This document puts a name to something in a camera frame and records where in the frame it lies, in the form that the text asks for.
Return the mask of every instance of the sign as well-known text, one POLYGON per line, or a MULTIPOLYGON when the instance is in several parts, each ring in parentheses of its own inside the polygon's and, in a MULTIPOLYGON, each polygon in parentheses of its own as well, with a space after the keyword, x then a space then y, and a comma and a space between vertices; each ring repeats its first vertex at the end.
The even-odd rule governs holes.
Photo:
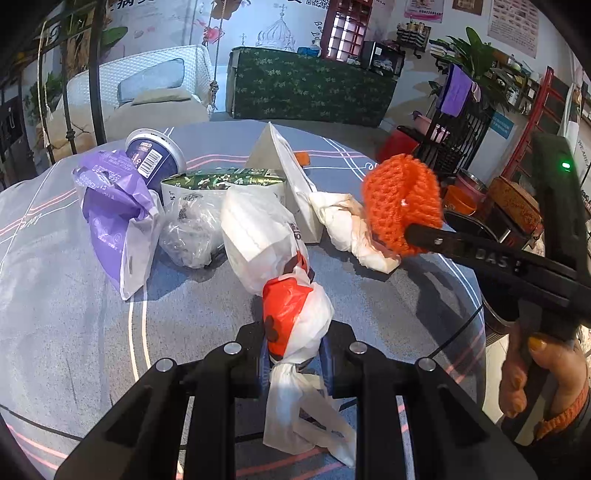
POLYGON ((538 9, 530 0, 492 0, 489 37, 535 58, 539 26, 538 9))
POLYGON ((495 112, 492 116, 492 122, 490 128, 497 132, 503 138, 508 139, 511 131, 513 130, 514 123, 509 120, 505 115, 499 112, 495 112))
POLYGON ((441 23, 443 21, 443 0, 407 0, 404 18, 441 23))
POLYGON ((482 15, 482 2, 483 0, 453 0, 452 8, 469 14, 482 15))

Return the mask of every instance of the purple towel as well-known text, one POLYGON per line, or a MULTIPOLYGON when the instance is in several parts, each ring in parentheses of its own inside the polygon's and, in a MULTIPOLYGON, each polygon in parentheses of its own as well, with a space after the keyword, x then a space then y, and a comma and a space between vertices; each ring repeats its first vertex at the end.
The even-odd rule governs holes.
POLYGON ((458 116, 472 88, 472 79, 460 67, 451 64, 450 68, 451 72, 447 77, 447 85, 444 89, 441 112, 451 116, 458 116))

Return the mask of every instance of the round table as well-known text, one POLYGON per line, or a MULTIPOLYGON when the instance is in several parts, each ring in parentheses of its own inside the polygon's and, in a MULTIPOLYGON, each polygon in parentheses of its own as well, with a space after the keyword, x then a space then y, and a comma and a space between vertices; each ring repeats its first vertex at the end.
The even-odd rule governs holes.
MULTIPOLYGON (((191 159, 188 169, 197 170, 243 164, 264 126, 209 122, 161 131, 191 159)), ((327 138, 278 130, 293 150, 310 154, 311 165, 304 169, 319 190, 361 199, 361 181, 375 162, 327 138)), ((96 260, 80 212, 71 178, 78 156, 0 195, 0 412, 47 478, 77 438, 158 358, 179 363, 202 358, 261 317, 260 299, 246 292, 228 262, 181 268, 160 248, 146 288, 122 301, 96 260)), ((326 234, 309 246, 309 254, 315 281, 335 307, 334 319, 350 324, 357 339, 390 358, 414 362, 430 354, 480 306, 472 271, 441 255, 406 258, 384 275, 337 251, 326 234)), ((479 313, 436 356, 480 405, 484 352, 479 313)), ((264 407, 263 400, 238 401, 236 434, 262 431, 264 407)), ((404 416, 403 406, 398 408, 404 416)), ((354 407, 346 417, 355 423, 354 407)), ((286 455, 261 440, 236 446, 240 478, 353 478, 335 462, 318 450, 286 455)))

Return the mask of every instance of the fingernail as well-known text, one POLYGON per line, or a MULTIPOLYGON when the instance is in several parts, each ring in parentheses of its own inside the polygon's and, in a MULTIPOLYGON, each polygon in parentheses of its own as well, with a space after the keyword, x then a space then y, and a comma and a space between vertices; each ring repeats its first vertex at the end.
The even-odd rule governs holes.
POLYGON ((530 350, 533 352, 541 352, 546 348, 548 345, 545 341, 537 337, 529 337, 527 339, 527 346, 530 347, 530 350))
POLYGON ((521 390, 521 388, 522 388, 521 383, 522 383, 522 381, 521 381, 520 375, 516 375, 511 379, 511 385, 513 386, 514 390, 521 390))

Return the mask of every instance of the floral pattern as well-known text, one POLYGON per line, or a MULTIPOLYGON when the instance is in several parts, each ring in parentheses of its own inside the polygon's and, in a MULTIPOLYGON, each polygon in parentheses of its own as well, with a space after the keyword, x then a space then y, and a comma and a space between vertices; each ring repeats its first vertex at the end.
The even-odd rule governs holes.
POLYGON ((234 118, 288 118, 377 127, 396 81, 344 62, 238 47, 234 118))

